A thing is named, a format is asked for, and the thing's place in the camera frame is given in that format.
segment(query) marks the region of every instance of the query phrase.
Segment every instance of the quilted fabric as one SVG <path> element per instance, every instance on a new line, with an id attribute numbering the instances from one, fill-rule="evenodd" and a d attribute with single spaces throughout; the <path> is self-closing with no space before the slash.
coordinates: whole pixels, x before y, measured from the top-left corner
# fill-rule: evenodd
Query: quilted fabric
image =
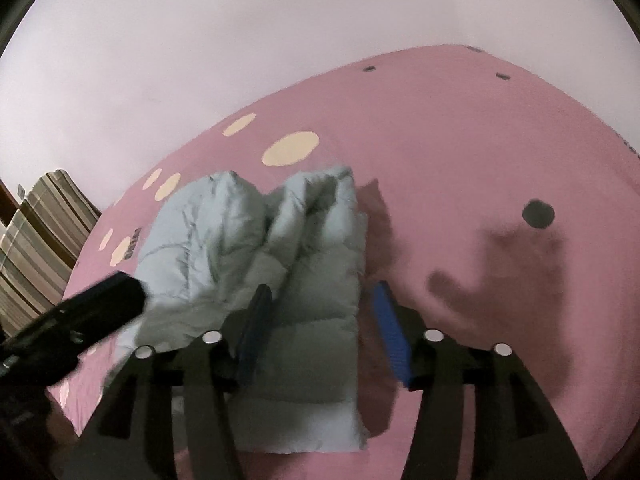
<path id="1" fill-rule="evenodd" d="M 356 312 L 366 217 L 356 206 L 348 168 L 296 174 L 265 196 L 233 172 L 185 186 L 140 250 L 135 276 L 150 299 L 118 337 L 119 357 L 140 345 L 188 345 L 266 283 L 274 329 L 254 382 L 228 403 L 236 446 L 361 449 Z"/>

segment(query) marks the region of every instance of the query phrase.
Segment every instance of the pink bedsheet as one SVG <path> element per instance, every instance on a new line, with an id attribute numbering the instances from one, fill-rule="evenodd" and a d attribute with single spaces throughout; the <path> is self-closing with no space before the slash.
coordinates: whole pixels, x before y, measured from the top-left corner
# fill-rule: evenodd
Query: pink bedsheet
<path id="1" fill-rule="evenodd" d="M 311 134 L 284 140 L 265 155 L 266 166 L 265 151 L 293 132 L 314 132 L 319 143 Z M 133 272 L 135 230 L 143 243 L 163 197 L 194 179 L 235 170 L 269 190 L 294 172 L 334 164 L 354 169 L 369 213 L 367 283 L 388 280 L 428 326 L 464 344 L 511 344 L 594 476 L 640 416 L 640 160 L 576 101 L 484 52 L 432 46 L 386 54 L 240 110 L 104 212 L 66 295 L 115 269 Z M 535 198 L 555 210 L 546 230 L 522 218 Z M 127 249 L 132 257 L 124 259 Z M 244 454 L 250 480 L 400 478 L 420 395 L 399 390 L 389 375 L 366 295 L 360 322 L 368 449 Z M 112 351 L 107 341 L 88 352 L 54 391 L 78 431 Z M 460 478 L 469 457 L 465 447 Z"/>

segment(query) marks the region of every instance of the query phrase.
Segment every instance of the striped fabric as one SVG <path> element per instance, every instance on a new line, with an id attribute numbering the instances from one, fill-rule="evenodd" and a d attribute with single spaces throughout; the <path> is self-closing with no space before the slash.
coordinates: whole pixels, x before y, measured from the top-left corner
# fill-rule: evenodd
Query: striped fabric
<path id="1" fill-rule="evenodd" d="M 62 300 L 98 216 L 65 171 L 37 181 L 0 238 L 0 322 L 9 336 Z"/>

